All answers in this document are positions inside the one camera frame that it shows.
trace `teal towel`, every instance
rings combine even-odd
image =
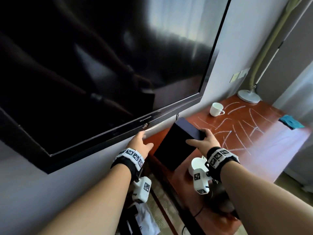
[[[295,120],[290,115],[284,115],[282,118],[279,119],[279,121],[291,129],[304,128],[304,126],[299,121]]]

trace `tv power button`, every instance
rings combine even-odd
[[[145,129],[148,127],[148,125],[149,125],[148,123],[145,123],[142,128]]]

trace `motion capture wristband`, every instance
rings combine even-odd
[[[217,181],[221,181],[221,169],[227,162],[235,161],[240,163],[235,154],[220,147],[211,148],[207,153],[207,159],[205,166],[209,169],[210,176]]]
[[[140,170],[144,162],[145,160],[138,151],[127,148],[115,157],[111,168],[116,164],[124,164],[131,171],[131,182],[139,181]]]

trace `television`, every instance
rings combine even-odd
[[[231,0],[1,0],[1,140],[46,173],[200,102]]]

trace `black speaker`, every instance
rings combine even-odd
[[[179,118],[168,131],[154,156],[169,170],[174,171],[196,148],[186,139],[203,140],[205,133],[198,130],[185,118]]]

